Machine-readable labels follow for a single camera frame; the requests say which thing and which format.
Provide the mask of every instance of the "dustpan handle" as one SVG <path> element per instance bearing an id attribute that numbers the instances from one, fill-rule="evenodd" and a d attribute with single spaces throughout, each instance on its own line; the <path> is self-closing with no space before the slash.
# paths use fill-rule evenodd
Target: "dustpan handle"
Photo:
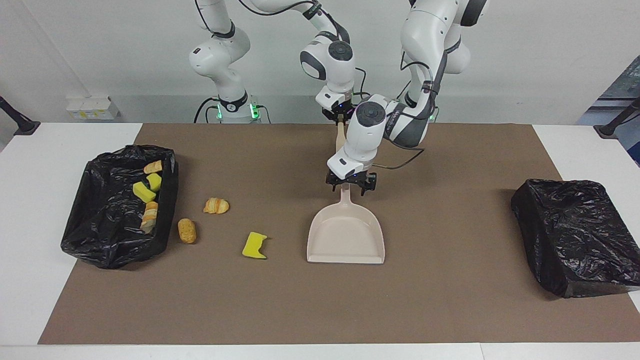
<path id="1" fill-rule="evenodd" d="M 335 151 L 337 152 L 347 142 L 344 136 L 344 116 L 338 115 L 338 135 L 335 137 Z M 345 183 L 340 186 L 340 202 L 351 202 L 351 187 Z"/>
<path id="2" fill-rule="evenodd" d="M 338 121 L 338 135 L 335 137 L 335 151 L 338 152 L 346 142 L 347 138 L 344 136 L 344 123 L 342 121 Z"/>

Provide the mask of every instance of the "beige dustpan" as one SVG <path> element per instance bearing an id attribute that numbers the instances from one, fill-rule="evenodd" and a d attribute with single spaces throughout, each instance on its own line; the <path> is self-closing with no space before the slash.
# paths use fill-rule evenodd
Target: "beige dustpan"
<path id="1" fill-rule="evenodd" d="M 338 123 L 336 150 L 345 142 L 344 123 Z M 382 264 L 385 243 L 378 219 L 351 202 L 349 184 L 340 186 L 340 202 L 320 210 L 309 229 L 307 261 L 311 263 Z"/>

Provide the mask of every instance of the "black stand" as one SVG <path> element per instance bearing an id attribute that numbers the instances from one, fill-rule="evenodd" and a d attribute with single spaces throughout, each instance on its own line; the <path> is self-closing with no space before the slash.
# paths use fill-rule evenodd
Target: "black stand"
<path id="1" fill-rule="evenodd" d="M 640 97 L 634 100 L 631 105 L 627 106 L 626 109 L 624 109 L 607 125 L 594 125 L 593 128 L 596 129 L 596 133 L 598 133 L 598 135 L 603 139 L 617 139 L 618 137 L 614 134 L 616 127 L 622 125 L 629 116 L 633 115 L 633 113 L 638 110 L 640 110 Z"/>
<path id="2" fill-rule="evenodd" d="M 21 114 L 19 111 L 14 109 L 11 105 L 9 105 L 6 100 L 0 96 L 0 109 L 4 110 L 4 112 L 9 115 L 16 124 L 18 124 L 18 130 L 16 130 L 14 135 L 31 135 L 33 134 L 38 126 L 40 126 L 39 121 L 32 121 L 28 117 Z"/>

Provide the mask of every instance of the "yellow sponge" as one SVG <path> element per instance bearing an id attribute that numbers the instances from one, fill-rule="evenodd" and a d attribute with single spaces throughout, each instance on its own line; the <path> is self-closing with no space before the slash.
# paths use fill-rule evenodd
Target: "yellow sponge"
<path id="1" fill-rule="evenodd" d="M 160 184 L 162 183 L 162 177 L 157 173 L 147 175 L 147 181 L 149 182 L 149 188 L 151 191 L 156 192 L 160 190 Z"/>
<path id="2" fill-rule="evenodd" d="M 262 242 L 266 239 L 267 236 L 259 233 L 254 233 L 253 231 L 249 233 L 249 237 L 246 239 L 246 244 L 244 245 L 244 250 L 242 250 L 242 255 L 248 258 L 254 259 L 266 259 L 267 257 L 262 255 L 258 250 L 262 246 Z"/>
<path id="3" fill-rule="evenodd" d="M 138 181 L 133 184 L 133 194 L 140 198 L 140 200 L 148 203 L 156 199 L 156 193 L 147 189 L 147 187 L 142 183 L 142 181 Z"/>

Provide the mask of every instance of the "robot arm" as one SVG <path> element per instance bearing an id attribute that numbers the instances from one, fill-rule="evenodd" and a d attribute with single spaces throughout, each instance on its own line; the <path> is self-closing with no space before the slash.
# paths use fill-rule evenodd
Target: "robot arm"
<path id="1" fill-rule="evenodd" d="M 333 110 L 351 100 L 355 78 L 355 60 L 349 45 L 349 33 L 326 12 L 322 4 L 296 4 L 291 0 L 251 0 L 253 5 L 266 13 L 296 10 L 304 15 L 319 31 L 316 37 L 300 52 L 300 64 L 307 75 L 326 81 L 316 96 L 324 109 Z"/>
<path id="2" fill-rule="evenodd" d="M 223 119 L 251 122 L 253 113 L 242 78 L 229 68 L 249 51 L 249 37 L 229 19 L 224 0 L 195 0 L 195 4 L 200 27 L 212 36 L 189 54 L 191 67 L 216 84 Z"/>
<path id="3" fill-rule="evenodd" d="M 444 47 L 447 52 L 447 67 L 445 74 L 460 74 L 469 62 L 471 62 L 471 52 L 462 42 L 462 26 L 453 24 L 449 28 L 447 36 L 444 38 Z"/>
<path id="4" fill-rule="evenodd" d="M 346 143 L 327 161 L 333 174 L 344 180 L 369 170 L 382 138 L 405 148 L 422 142 L 447 68 L 449 53 L 446 50 L 451 47 L 445 47 L 445 43 L 452 42 L 456 36 L 460 38 L 455 24 L 475 24 L 487 2 L 410 0 L 412 8 L 402 28 L 401 42 L 405 67 L 412 70 L 413 92 L 410 92 L 417 100 L 406 106 L 376 94 L 360 103 L 349 124 Z M 447 41 L 452 27 L 454 33 Z"/>
<path id="5" fill-rule="evenodd" d="M 300 4 L 295 0 L 250 1 L 267 14 L 286 10 L 302 13 L 319 31 L 300 54 L 303 70 L 313 78 L 327 81 L 316 97 L 317 102 L 330 110 L 332 106 L 351 99 L 355 62 L 348 44 L 349 34 L 322 9 L 320 3 L 314 1 Z M 195 0 L 195 3 L 200 27 L 211 32 L 212 37 L 189 55 L 191 66 L 199 75 L 211 78 L 216 83 L 223 106 L 223 119 L 235 118 L 239 119 L 238 122 L 250 122 L 252 112 L 246 104 L 248 94 L 239 74 L 229 68 L 231 63 L 249 51 L 249 38 L 229 19 L 224 0 Z"/>

